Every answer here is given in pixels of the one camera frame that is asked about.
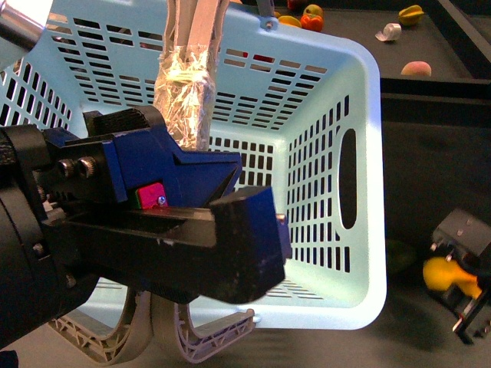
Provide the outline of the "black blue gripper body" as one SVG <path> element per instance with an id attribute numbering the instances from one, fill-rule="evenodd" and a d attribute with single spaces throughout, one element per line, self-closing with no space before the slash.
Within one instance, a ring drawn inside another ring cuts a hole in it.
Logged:
<path id="1" fill-rule="evenodd" d="M 263 297 L 292 256 L 238 153 L 192 152 L 151 106 L 86 113 L 88 137 L 1 129 L 1 344 L 80 307 L 100 278 L 178 304 Z"/>

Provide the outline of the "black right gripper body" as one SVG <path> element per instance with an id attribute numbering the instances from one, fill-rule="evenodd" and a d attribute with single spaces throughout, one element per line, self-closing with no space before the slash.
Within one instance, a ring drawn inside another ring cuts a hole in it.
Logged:
<path id="1" fill-rule="evenodd" d="M 461 209 L 453 210 L 433 231 L 431 250 L 435 257 L 455 260 L 476 275 L 483 293 L 466 296 L 457 286 L 430 294 L 455 318 L 452 331 L 463 343 L 490 335 L 490 226 Z"/>

